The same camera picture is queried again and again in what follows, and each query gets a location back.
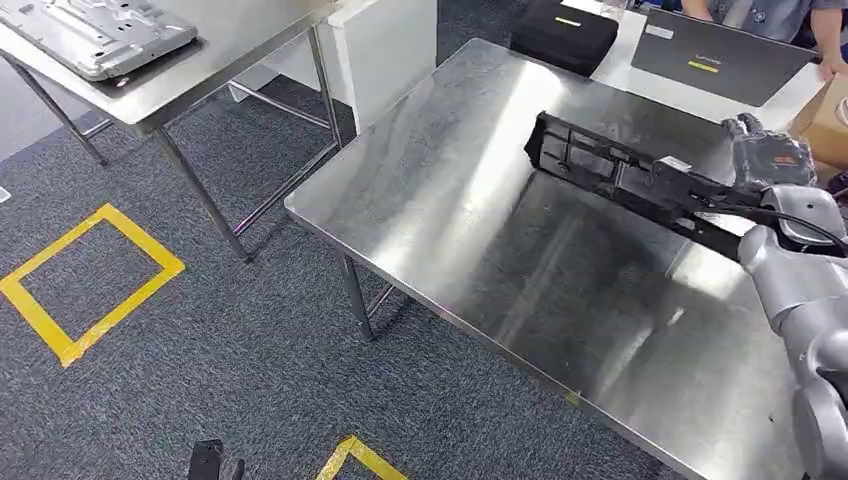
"laptop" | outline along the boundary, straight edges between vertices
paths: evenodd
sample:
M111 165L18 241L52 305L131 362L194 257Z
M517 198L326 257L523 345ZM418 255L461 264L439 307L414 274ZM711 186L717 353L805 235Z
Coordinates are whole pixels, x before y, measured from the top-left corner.
M759 107L816 56L812 50L652 8L630 64Z

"person's hand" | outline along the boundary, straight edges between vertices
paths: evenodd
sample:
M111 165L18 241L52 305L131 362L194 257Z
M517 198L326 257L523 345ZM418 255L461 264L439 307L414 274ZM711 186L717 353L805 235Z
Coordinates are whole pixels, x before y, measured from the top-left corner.
M830 81L837 73L848 75L848 63L841 56L824 57L819 65L819 73L825 81Z

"sticker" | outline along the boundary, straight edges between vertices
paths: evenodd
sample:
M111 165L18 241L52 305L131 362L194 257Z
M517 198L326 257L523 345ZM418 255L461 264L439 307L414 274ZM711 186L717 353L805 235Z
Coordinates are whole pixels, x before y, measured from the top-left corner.
M658 27L656 25L646 25L645 33L655 35L660 38L664 38L666 40L671 40L674 38L674 31L669 30L667 28Z
M717 68L711 67L709 65L704 65L703 63L693 62L692 60L689 60L689 66L695 67L695 68L700 68L701 70L706 70L710 73L718 73Z
M554 20L556 20L556 21L557 21L557 22L559 22L559 23L564 23L564 24L566 24L566 25L571 25L572 27L579 27L580 25L583 25L583 24L582 24L582 23L580 23L580 22L575 22L574 20L568 20L568 19L566 19L566 18L562 18L562 17L556 17Z

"yellow floor tape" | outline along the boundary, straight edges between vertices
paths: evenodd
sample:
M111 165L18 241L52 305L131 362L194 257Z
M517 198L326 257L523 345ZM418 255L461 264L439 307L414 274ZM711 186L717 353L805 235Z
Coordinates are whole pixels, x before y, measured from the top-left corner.
M377 455L374 450L368 448L367 445L360 442L353 435L344 439L336 447L336 451L327 460L327 464L324 465L324 468L321 469L315 480L332 480L335 478L336 474L341 470L348 454L353 455L354 458L383 480L406 480L406 477L402 473L395 470L394 467Z
M42 308L41 305L21 285L21 280L32 273L44 262L59 253L74 240L91 230L101 220L111 223L121 233L126 235L138 248L150 256L162 267L162 271L148 280L138 290L133 292L126 300L121 302L105 317L100 319L93 327L85 332L78 340L73 341L62 330L53 318ZM67 367L74 360L80 358L85 351L97 343L110 328L114 327L133 310L150 298L156 290L165 285L170 279L185 270L185 265L165 247L141 229L132 220L110 204L103 205L93 215L82 223L72 228L71 231L62 235L50 246L29 259L17 270L0 280L0 292L2 292L38 333L44 342L59 357L59 363Z

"black bag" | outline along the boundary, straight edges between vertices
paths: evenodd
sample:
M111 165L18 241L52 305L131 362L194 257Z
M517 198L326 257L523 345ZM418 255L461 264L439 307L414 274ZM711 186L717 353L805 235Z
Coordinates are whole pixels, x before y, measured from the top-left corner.
M510 48L588 77L617 35L614 20L560 5L557 0L544 0L537 1L521 19Z

